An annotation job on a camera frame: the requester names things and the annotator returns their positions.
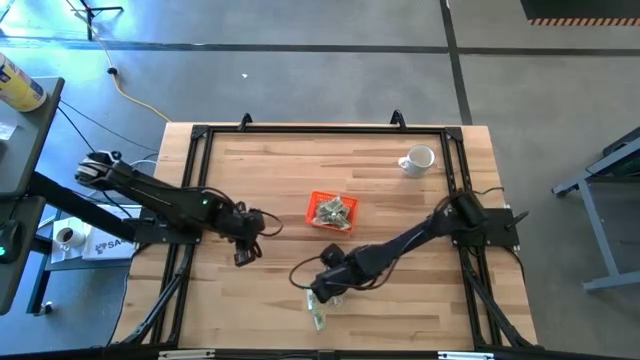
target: white mug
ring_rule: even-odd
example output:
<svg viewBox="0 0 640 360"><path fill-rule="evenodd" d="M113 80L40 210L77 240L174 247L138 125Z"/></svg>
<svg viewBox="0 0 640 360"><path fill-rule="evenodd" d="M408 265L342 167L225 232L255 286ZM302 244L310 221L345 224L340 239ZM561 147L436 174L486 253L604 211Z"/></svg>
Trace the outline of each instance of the white mug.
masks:
<svg viewBox="0 0 640 360"><path fill-rule="evenodd" d="M55 241L60 244L62 251L69 251L72 247L80 246L84 243L85 235L80 228L65 227L58 231Z"/></svg>
<svg viewBox="0 0 640 360"><path fill-rule="evenodd" d="M436 160L436 154L426 145L415 145L407 156L398 159L398 165L409 176L421 176Z"/></svg>

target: black cable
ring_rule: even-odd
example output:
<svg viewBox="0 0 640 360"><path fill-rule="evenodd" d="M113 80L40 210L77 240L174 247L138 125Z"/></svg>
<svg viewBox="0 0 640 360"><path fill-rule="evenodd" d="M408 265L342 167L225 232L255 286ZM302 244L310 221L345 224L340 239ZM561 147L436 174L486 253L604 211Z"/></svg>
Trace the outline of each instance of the black cable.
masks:
<svg viewBox="0 0 640 360"><path fill-rule="evenodd" d="M153 153L153 154L149 154L145 157L142 158L142 160L149 160L150 158L154 157L154 156L158 156L160 155L159 153Z"/></svg>
<svg viewBox="0 0 640 360"><path fill-rule="evenodd" d="M16 209L18 208L18 204L20 203L20 200L22 200L24 198L24 195L17 197L14 199L14 203L13 203L13 207L11 208L11 212L9 213L9 218L7 220L11 220L13 218L13 214L15 214Z"/></svg>
<svg viewBox="0 0 640 360"><path fill-rule="evenodd" d="M508 246L503 246L502 248L507 250L507 252L509 252L511 255L513 255L514 258L516 258L516 261L518 261L518 265L520 265L520 272L522 273L522 282L526 284L527 279L524 277L524 266L522 265L522 260L520 259L520 256L518 256L518 254L516 254L516 252L513 251L513 249Z"/></svg>
<svg viewBox="0 0 640 360"><path fill-rule="evenodd" d="M67 120L69 120L69 123L71 124L71 126L73 126L74 129L76 129L76 132L78 133L78 135L80 135L80 137L82 138L82 140L84 140L85 144L87 144L87 146L89 147L89 149L91 149L91 151L96 152L96 150L93 148L93 146L91 146L91 144L89 144L89 141L87 141L87 138L84 137L84 135L82 135L82 133L80 132L80 129L78 129L78 127L76 126L76 124L73 123L73 121L71 121L71 119L69 118L69 116L67 114L65 114L64 110L60 109L60 107L58 106L58 110L60 110L60 112L62 113L62 115L64 115L64 117L67 118Z"/></svg>
<svg viewBox="0 0 640 360"><path fill-rule="evenodd" d="M302 260L302 262L300 262L298 265L294 266L293 269L291 269L291 271L289 271L289 282L291 283L291 285L297 287L298 289L302 289L302 290L310 290L311 287L310 286L305 286L305 285L300 285L297 282L293 281L293 273L296 272L296 270L298 270L298 268L300 268L302 265L312 262L313 260L318 260L320 259L320 256L313 256L310 257L306 260Z"/></svg>
<svg viewBox="0 0 640 360"><path fill-rule="evenodd" d="M91 196L89 196L89 195L85 195L85 194L80 193L80 192L77 192L77 191L75 191L75 190L71 190L71 192L72 192L72 193L74 193L74 194L76 194L76 195L78 195L78 196L82 196L83 198L85 198L85 199L89 200L90 202L100 203L100 204L107 204L107 205L112 205L112 203L110 203L110 202L107 202L107 201L104 201L104 200L99 200L99 199L92 198L92 197L91 197Z"/></svg>
<svg viewBox="0 0 640 360"><path fill-rule="evenodd" d="M480 192L480 191L475 191L475 190L474 190L474 192L473 192L473 193L474 193L474 194L476 194L476 195L486 195L486 194L488 194L488 193L490 193L490 192L492 192L492 191L496 191L496 190L504 191L504 187L502 187L502 186L495 186L495 187L489 188L489 189L487 189L487 190L485 190L485 191L482 191L482 192Z"/></svg>
<svg viewBox="0 0 640 360"><path fill-rule="evenodd" d="M107 195L106 191L102 191L102 195L104 195L105 199L109 200L114 206L116 206L118 209L122 210L125 214L127 214L129 218L133 218L133 216L131 216L131 214L127 210L125 210L125 208L120 206L120 204L118 204L117 202L113 201L113 199L110 198L109 195Z"/></svg>
<svg viewBox="0 0 640 360"><path fill-rule="evenodd" d="M116 329L118 328L118 323L120 322L120 316L122 316L122 309L124 309L124 299L127 296L127 285L129 285L128 271L124 277L124 292L122 293L122 304L120 304L120 313L118 314L118 318L116 319L116 322L113 325L113 331L111 332L111 336L109 336L109 341L107 341L107 346L109 346L109 344L111 344L111 341L113 341L113 336L116 334Z"/></svg>
<svg viewBox="0 0 640 360"><path fill-rule="evenodd" d="M265 234L265 233L259 233L259 234L260 234L260 235L262 235L262 236L265 236L265 237L272 237L272 236L276 236L276 235L280 234L280 232L281 232L281 231L282 231L282 229L284 228L284 223L282 223L282 220L280 220L277 216L275 216L275 215L273 215L273 214L270 214L270 213L268 213L268 212L266 212L266 211L262 211L262 210L260 210L260 209L257 209L257 210L258 210L259 212L261 212L263 215L267 215L267 216L269 216L270 218L272 218L272 219L274 219L275 221L277 221L277 222L279 222L279 223L280 223L280 227L278 228L278 230L276 230L276 231L274 231L274 232L272 232L272 233L270 233L270 234Z"/></svg>
<svg viewBox="0 0 640 360"><path fill-rule="evenodd" d="M80 116L82 116L82 117L84 117L85 119L87 119L87 120L91 121L92 123L94 123L94 124L98 125L98 126L99 126L99 127L101 127L102 129L104 129L104 130L106 130L106 131L110 132L111 134L113 134L113 135L115 135L115 136L119 137L120 139L122 139L122 140L124 140L124 141L127 141L127 142L129 142L129 143L132 143L132 144L134 144L134 145L140 146L141 148L144 148L144 149L147 149L147 150L151 150L151 151L154 151L154 152L158 152L158 150L157 150L157 149L153 149L153 148L150 148L150 147L148 147L148 146L144 146L144 145L142 145L142 144L138 144L137 142L135 142L135 141L133 141L133 140L129 140L129 139L127 139L126 137L124 137L124 136L122 136L122 135L120 135L120 134L116 133L115 131L113 131L113 130L111 130L111 129L107 128L107 127L105 127L104 125L100 124L99 122L97 122L97 121L93 120L92 118L88 117L87 115L83 114L83 113L82 113L82 112L80 112L78 109L76 109L76 108L74 108L73 106L71 106L71 105L67 104L64 100L60 100L60 102L61 102L61 103L63 103L63 104L65 104L65 105L67 105L71 110L75 111L75 112L76 112L76 113L78 113Z"/></svg>
<svg viewBox="0 0 640 360"><path fill-rule="evenodd" d="M471 256L478 257L478 256L480 256L480 253L479 252L474 252L475 250L471 250L471 249L475 249L475 248L476 248L475 246L470 246L470 247L467 248L467 250L469 251L469 254L471 254Z"/></svg>

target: metal bracket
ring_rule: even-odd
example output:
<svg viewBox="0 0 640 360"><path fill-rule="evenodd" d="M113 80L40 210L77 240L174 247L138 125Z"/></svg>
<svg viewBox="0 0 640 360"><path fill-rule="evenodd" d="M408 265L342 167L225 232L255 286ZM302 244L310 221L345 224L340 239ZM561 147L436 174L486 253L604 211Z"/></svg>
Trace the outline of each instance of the metal bracket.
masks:
<svg viewBox="0 0 640 360"><path fill-rule="evenodd" d="M247 124L250 122L253 122L253 119L251 118L251 114L249 113L244 114L244 116L242 117L242 121L240 122L240 126L238 126L238 131L244 132L247 129Z"/></svg>
<svg viewBox="0 0 640 360"><path fill-rule="evenodd" d="M209 125L193 125L193 128L191 128L191 140L201 138L207 131L209 131Z"/></svg>
<svg viewBox="0 0 640 360"><path fill-rule="evenodd" d="M438 359L446 360L493 360L491 353L438 351Z"/></svg>
<svg viewBox="0 0 640 360"><path fill-rule="evenodd" d="M456 141L462 141L462 128L460 127L446 127L444 132Z"/></svg>
<svg viewBox="0 0 640 360"><path fill-rule="evenodd" d="M400 131L407 131L407 123L404 121L404 116L402 116L402 113L398 109L395 109L393 111L393 115L391 115L391 122L389 122L389 124L398 124L398 128L400 129Z"/></svg>
<svg viewBox="0 0 640 360"><path fill-rule="evenodd" d="M207 359L216 355L216 349L198 349L198 350L173 350L160 351L158 359L166 360L182 360L182 359Z"/></svg>
<svg viewBox="0 0 640 360"><path fill-rule="evenodd" d="M484 209L488 216L487 227L481 231L471 231L456 235L457 246L508 246L520 245L515 224L528 215L527 212L516 217L511 209Z"/></svg>

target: butcher block tabletop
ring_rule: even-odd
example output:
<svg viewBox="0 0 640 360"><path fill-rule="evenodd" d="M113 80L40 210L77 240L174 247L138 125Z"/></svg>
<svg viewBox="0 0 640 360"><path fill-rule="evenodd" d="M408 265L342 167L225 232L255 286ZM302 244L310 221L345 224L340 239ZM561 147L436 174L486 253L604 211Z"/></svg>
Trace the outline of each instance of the butcher block tabletop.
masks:
<svg viewBox="0 0 640 360"><path fill-rule="evenodd" d="M167 125L155 171L158 179L180 186L193 125ZM473 189L501 186L488 128L463 126L462 130ZM398 167L398 158L416 144L430 146L436 160L424 177L409 178ZM454 168L458 169L455 147L451 148ZM198 178L198 161L191 185ZM305 134L302 130L215 134L207 186L224 191L235 202L244 201L277 215L284 229L274 237L259 237L263 257L242 268L234 266L234 246L206 232L196 247L179 346L472 349L460 259L448 237L404 255L381 288L349 290L341 305L325 307L323 331L315 329L305 291L288 280L293 266L319 255L331 243L346 252L388 241L423 221L448 195L444 169L440 140L435 135ZM312 191L358 199L355 230L347 234L306 224ZM501 191L479 198L486 207L504 205ZM277 223L266 221L265 232L277 229ZM133 259L114 342L130 334L156 301L167 249L166 245L152 245ZM487 259L496 302L521 334L535 343L517 261L501 248L487 248ZM319 262L309 263L296 272L296 280L308 284L322 270ZM170 326L173 307L172 300L165 329ZM489 339L486 312L480 302L478 312Z"/></svg>

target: desk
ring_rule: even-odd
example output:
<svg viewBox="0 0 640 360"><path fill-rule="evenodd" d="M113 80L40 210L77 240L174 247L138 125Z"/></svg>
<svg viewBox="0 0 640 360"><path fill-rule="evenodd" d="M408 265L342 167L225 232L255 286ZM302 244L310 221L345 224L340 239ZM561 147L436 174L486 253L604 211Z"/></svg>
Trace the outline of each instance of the desk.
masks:
<svg viewBox="0 0 640 360"><path fill-rule="evenodd" d="M159 179L180 186L192 126L167 125L155 173ZM499 186L488 128L463 127L463 135L474 189ZM397 159L418 143L434 149L436 162L425 177L406 178ZM424 220L448 195L442 159L438 139L424 135L216 134L207 185L221 189L235 201L277 214L285 227L276 237L261 238L264 257L243 268L233 265L232 245L211 233L203 238L196 247L179 346L472 349L458 253L447 238L404 256L380 289L348 291L342 306L327 310L327 328L320 333L306 309L304 291L287 279L294 265L318 255L332 242L345 250L384 242ZM305 224L313 190L360 200L351 235ZM485 206L503 205L500 192L481 200ZM268 230L275 227L268 225ZM166 253L166 246L154 245L134 258L114 341L131 333L151 309L159 293ZM517 262L499 248L487 249L487 257L494 298L521 334L535 343ZM301 269L297 280L309 282L319 270L319 265L310 264ZM169 305L165 328L171 322ZM482 306L479 313L486 323ZM488 338L487 326L483 326Z"/></svg>
<svg viewBox="0 0 640 360"><path fill-rule="evenodd" d="M0 104L0 118L17 125L9 140L0 141L0 198L15 198L26 192L60 101L64 79L34 80L47 93L47 99L39 108L23 113Z"/></svg>

